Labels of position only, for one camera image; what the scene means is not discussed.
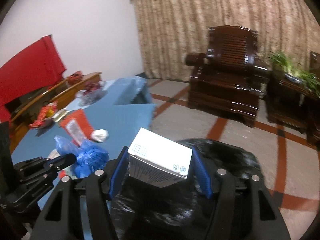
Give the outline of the white tube with label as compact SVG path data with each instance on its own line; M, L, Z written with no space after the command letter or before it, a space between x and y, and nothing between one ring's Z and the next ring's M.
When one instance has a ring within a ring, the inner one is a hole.
M82 142L87 139L75 119L70 120L65 126L65 129L79 146L81 146Z

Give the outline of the blue plastic bag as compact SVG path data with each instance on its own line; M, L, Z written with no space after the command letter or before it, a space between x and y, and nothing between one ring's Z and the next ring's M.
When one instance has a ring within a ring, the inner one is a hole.
M107 150L88 139L82 141L81 146L76 146L70 140L55 136L55 148L60 155L73 154L76 157L71 171L76 178L85 178L94 171L103 169L109 161Z

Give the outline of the black trash bag bin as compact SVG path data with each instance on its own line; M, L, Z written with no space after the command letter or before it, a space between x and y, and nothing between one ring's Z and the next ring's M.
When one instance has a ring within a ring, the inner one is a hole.
M259 161L243 148L211 139L184 139L196 146L208 164L215 163L236 178L231 239L245 239L252 228L249 177L260 173ZM204 239L216 197L207 199L194 176L158 188L130 176L112 200L111 218L119 239Z

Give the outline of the red cloth cover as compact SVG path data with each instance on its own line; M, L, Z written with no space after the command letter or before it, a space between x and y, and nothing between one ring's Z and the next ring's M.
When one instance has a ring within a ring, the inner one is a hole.
M58 83L65 70L51 35L42 37L12 57L1 67L1 122L10 121L7 103Z

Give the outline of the beige patterned curtain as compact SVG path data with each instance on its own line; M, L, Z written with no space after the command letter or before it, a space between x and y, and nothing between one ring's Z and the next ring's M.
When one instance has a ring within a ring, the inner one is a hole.
M258 33L258 55L282 50L303 67L319 52L319 23L303 0L130 0L144 72L187 81L188 53L205 52L208 28L240 25Z

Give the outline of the crumpled white tissue ball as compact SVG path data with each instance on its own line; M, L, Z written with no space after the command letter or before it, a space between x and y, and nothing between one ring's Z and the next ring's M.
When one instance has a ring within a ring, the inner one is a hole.
M96 142L104 142L109 137L109 133L105 129L96 129L91 133L91 139Z

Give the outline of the red snack wrapper dish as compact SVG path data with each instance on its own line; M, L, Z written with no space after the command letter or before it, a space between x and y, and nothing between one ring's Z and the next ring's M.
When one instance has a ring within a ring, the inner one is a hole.
M46 106L43 106L40 109L37 119L32 124L29 124L29 128L30 129L45 128L52 122L53 116L56 112L57 112L57 101L48 103Z

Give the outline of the red apples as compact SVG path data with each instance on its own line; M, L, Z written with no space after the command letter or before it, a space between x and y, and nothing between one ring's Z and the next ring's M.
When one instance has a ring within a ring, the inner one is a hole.
M101 88L101 85L99 82L96 83L87 83L84 87L85 91L83 92L84 95L93 92L95 90L98 90Z

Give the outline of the green potted plant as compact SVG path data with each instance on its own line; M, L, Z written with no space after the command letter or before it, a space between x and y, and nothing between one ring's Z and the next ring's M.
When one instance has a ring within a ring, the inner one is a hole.
M303 85L319 97L319 78L315 74L304 70L300 63L293 62L293 59L282 50L270 52L268 59L274 70L283 73L289 81L297 85Z

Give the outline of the white cardboard box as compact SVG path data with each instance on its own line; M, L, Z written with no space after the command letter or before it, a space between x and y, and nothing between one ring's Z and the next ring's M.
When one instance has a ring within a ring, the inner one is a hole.
M188 178L193 150L140 128L128 149L129 175L164 188Z

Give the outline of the orange foam fruit net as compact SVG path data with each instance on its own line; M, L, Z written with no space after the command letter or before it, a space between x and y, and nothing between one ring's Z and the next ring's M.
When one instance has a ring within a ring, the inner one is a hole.
M86 135L87 139L90 140L91 139L91 133L94 131L93 127L91 126L91 124L89 123L89 121L87 120L87 117L85 115L85 112L83 109L78 109L76 111L72 111L71 113L69 113L61 122L60 122L60 126L66 131L65 126L67 125L67 123L72 120L75 119L77 121L77 123L79 124L80 128L83 130L84 134Z

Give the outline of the small tissue box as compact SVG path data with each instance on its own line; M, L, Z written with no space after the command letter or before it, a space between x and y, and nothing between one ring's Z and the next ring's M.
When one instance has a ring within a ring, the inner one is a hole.
M65 108L57 111L53 116L52 119L54 122L60 122L67 114L69 113L68 110Z

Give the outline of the dark wooden side table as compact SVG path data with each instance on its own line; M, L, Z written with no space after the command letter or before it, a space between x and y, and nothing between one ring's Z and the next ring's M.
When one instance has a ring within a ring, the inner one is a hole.
M306 133L310 100L317 97L303 85L292 83L283 73L273 70L265 96L267 119Z

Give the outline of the blue tablecloth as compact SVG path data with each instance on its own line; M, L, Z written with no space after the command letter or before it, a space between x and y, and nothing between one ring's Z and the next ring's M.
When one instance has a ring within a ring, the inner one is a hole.
M134 85L134 78L114 81L107 86L107 94L88 106L84 113L93 128L108 131L108 138L100 143L111 160L117 159L125 146L130 146L140 128L149 128L156 108L152 103L148 83ZM59 125L48 131L29 130L11 156L13 163L35 157L47 157L55 149L55 136L69 139L70 136Z

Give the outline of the wooden bench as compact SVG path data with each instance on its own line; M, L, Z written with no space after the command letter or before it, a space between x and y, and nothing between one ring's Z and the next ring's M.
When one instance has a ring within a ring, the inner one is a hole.
M10 124L10 152L12 153L23 137L29 131L29 124L35 121L42 106L57 102L57 109L66 107L78 91L89 82L101 80L101 72L93 72L83 76L82 80L70 85L67 79L61 80L52 87L41 88L25 103L18 107L11 115Z

